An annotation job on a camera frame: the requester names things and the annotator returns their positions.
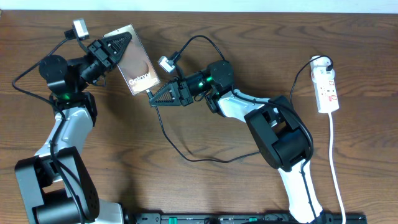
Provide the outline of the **grey Galaxy smartphone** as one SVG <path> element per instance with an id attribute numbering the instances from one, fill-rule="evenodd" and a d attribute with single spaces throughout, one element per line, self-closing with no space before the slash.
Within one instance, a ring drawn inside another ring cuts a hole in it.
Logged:
<path id="1" fill-rule="evenodd" d="M 124 32 L 129 32 L 132 38 L 118 63 L 118 68 L 132 95 L 137 95 L 158 85 L 160 80 L 132 24 L 109 32 L 103 37 L 111 37 Z"/>

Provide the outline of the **white power strip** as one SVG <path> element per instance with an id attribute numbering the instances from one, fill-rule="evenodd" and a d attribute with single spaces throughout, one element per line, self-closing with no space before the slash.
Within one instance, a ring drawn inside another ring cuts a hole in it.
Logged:
<path id="1" fill-rule="evenodd" d="M 331 60 L 321 55 L 311 58 L 311 79 L 319 113 L 328 114 L 340 108 L 335 86 L 335 71 Z"/>

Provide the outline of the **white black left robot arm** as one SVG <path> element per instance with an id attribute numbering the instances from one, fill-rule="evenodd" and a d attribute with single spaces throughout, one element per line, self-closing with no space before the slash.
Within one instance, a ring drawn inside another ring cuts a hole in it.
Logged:
<path id="1" fill-rule="evenodd" d="M 129 32 L 82 45 L 85 55 L 70 60 L 51 51 L 34 66 L 51 91 L 46 100 L 55 124 L 34 156 L 14 168 L 29 223 L 131 223 L 120 203 L 98 196 L 81 158 L 98 115 L 86 91 L 121 61 L 132 39 Z"/>

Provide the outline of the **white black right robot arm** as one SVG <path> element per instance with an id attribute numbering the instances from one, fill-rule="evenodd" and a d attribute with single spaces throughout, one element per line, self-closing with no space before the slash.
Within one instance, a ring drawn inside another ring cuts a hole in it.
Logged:
<path id="1" fill-rule="evenodd" d="M 313 139 L 286 97 L 255 98 L 240 92 L 226 60 L 189 76 L 165 56 L 159 65 L 177 76 L 150 97 L 151 106 L 187 106 L 200 96 L 212 113 L 246 123 L 259 153 L 282 178 L 290 214 L 299 223 L 320 223 L 323 209 L 310 175 Z"/>

